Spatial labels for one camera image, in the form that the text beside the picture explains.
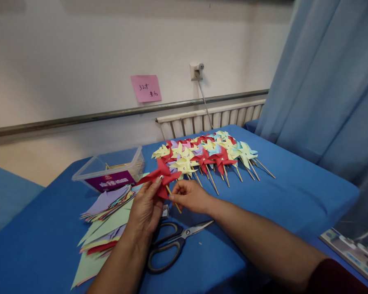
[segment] blue chair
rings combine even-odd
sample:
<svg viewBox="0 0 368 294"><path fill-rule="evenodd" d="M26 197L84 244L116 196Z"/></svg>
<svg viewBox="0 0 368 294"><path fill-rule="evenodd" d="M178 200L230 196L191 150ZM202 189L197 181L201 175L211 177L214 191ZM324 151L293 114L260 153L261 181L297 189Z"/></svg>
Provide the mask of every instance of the blue chair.
<svg viewBox="0 0 368 294"><path fill-rule="evenodd" d="M255 133L256 127L258 126L259 120L250 120L249 122L246 122L243 126L244 129L247 131L250 131L251 133Z"/></svg>

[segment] black scissor handle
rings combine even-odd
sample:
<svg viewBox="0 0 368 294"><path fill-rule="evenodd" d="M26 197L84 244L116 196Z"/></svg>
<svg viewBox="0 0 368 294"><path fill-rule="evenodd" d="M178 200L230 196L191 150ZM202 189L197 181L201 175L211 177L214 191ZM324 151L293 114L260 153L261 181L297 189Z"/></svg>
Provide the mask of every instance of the black scissor handle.
<svg viewBox="0 0 368 294"><path fill-rule="evenodd" d="M181 226L179 226L178 224L176 223L171 223L171 222L166 222L166 223L162 223L160 226L159 226L159 229L163 228L163 227L167 227L167 226L171 226L175 229L175 231L165 237L163 237L161 240L158 240L158 241L155 241L152 246L156 247L164 242L166 242L167 240L173 238L173 237L177 237L177 236L180 236L181 233L183 232L183 228Z"/></svg>
<svg viewBox="0 0 368 294"><path fill-rule="evenodd" d="M181 251L183 250L183 246L185 244L185 239L183 238L178 238L177 240L173 241L172 243L168 243L165 246L162 247L156 247L155 249L151 250L149 256L148 256L148 261L147 261L147 270L150 274L162 274L163 272L167 271L168 269L170 269L170 267L172 265L175 264L176 260L179 258ZM165 266L161 267L161 268L153 268L153 265L151 263L153 256L157 253L163 252L168 250L169 248L172 248L173 246L177 247L177 251L176 251L176 255L175 257L173 257L173 259Z"/></svg>

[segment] clear plastic box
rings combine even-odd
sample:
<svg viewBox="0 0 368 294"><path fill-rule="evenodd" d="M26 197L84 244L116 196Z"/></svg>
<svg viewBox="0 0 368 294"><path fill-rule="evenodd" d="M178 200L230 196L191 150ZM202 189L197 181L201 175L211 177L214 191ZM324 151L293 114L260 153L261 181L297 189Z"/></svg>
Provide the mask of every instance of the clear plastic box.
<svg viewBox="0 0 368 294"><path fill-rule="evenodd" d="M72 177L98 192L136 184L143 176L142 146L93 156Z"/></svg>

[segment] sleeve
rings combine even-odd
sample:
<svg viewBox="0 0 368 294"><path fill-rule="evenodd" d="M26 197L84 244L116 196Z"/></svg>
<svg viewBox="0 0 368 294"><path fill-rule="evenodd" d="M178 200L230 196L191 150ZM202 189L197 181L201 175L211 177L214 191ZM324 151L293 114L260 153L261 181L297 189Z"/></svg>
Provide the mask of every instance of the sleeve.
<svg viewBox="0 0 368 294"><path fill-rule="evenodd" d="M312 273L306 293L360 293L368 288L333 259L323 260Z"/></svg>

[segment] white radiator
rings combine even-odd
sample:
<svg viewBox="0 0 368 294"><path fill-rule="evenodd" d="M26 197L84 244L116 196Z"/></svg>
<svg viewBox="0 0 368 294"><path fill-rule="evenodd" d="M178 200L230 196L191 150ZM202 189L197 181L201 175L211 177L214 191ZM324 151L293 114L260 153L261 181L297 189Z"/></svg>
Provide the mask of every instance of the white radiator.
<svg viewBox="0 0 368 294"><path fill-rule="evenodd" d="M260 117L266 99L209 108L214 128L239 125ZM165 140L211 130L206 110L197 110L156 118Z"/></svg>

